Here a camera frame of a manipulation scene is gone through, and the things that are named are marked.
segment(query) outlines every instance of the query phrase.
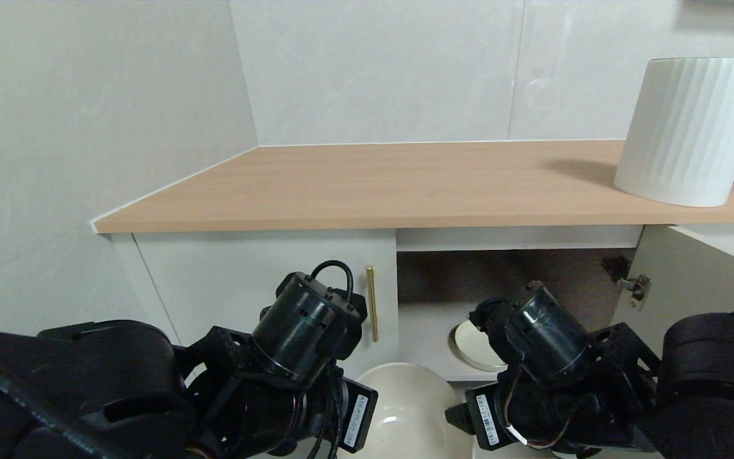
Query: white plate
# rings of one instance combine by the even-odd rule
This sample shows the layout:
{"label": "white plate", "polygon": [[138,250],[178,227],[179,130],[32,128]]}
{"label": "white plate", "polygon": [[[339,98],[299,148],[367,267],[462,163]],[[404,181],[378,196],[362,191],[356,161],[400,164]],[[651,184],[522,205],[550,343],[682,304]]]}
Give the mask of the white plate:
{"label": "white plate", "polygon": [[378,390],[378,406],[364,459],[471,459],[474,437],[446,422],[443,414],[461,403],[452,386],[436,373],[411,363],[387,363],[367,371],[359,383]]}
{"label": "white plate", "polygon": [[506,369],[504,363],[489,345],[489,337],[478,331],[472,322],[466,320],[452,331],[452,340],[466,363],[486,372],[501,372]]}

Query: white cylindrical container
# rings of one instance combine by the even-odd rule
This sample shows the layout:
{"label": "white cylindrical container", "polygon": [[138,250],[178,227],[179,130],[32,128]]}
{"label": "white cylindrical container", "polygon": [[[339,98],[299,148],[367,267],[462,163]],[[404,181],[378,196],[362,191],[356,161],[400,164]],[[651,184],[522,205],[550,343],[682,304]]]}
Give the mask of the white cylindrical container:
{"label": "white cylindrical container", "polygon": [[734,181],[734,58],[647,63],[614,185],[647,200],[726,203]]}

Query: white sticker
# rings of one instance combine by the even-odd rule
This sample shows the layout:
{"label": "white sticker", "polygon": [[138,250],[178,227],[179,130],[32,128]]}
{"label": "white sticker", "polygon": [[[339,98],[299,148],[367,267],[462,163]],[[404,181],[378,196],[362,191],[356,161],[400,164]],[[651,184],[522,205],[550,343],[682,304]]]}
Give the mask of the white sticker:
{"label": "white sticker", "polygon": [[494,446],[500,442],[498,438],[498,430],[494,427],[492,419],[492,410],[489,409],[489,402],[486,401],[485,395],[478,395],[477,407],[480,409],[480,418],[483,420],[483,428],[486,430],[486,438],[489,439],[489,446]]}
{"label": "white sticker", "polygon": [[359,438],[359,430],[361,430],[361,420],[364,418],[364,412],[367,410],[367,402],[369,399],[359,394],[356,397],[356,406],[353,407],[353,415],[350,416],[350,424],[347,425],[347,433],[344,435],[344,444],[350,448],[356,446],[356,439]]}

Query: open cabinet door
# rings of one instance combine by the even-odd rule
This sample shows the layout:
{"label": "open cabinet door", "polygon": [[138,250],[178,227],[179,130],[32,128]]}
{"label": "open cabinet door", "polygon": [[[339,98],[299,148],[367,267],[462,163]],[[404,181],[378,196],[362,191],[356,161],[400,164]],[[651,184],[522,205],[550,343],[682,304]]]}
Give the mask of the open cabinet door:
{"label": "open cabinet door", "polygon": [[678,226],[646,226],[630,267],[652,281],[641,308],[621,293],[611,323],[627,323],[661,357],[665,332],[694,314],[734,311],[734,252]]}

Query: wall tile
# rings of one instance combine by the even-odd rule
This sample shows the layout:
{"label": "wall tile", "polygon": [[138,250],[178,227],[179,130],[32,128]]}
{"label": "wall tile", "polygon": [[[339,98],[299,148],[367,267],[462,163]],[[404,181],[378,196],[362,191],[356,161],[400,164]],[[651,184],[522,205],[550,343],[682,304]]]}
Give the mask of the wall tile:
{"label": "wall tile", "polygon": [[262,145],[507,138],[521,0],[232,9]]}
{"label": "wall tile", "polygon": [[511,139],[623,138],[647,61],[734,57],[734,3],[528,0]]}
{"label": "wall tile", "polygon": [[0,268],[0,331],[148,321],[113,244],[80,226]]}
{"label": "wall tile", "polygon": [[0,266],[256,145],[225,2],[0,2]]}

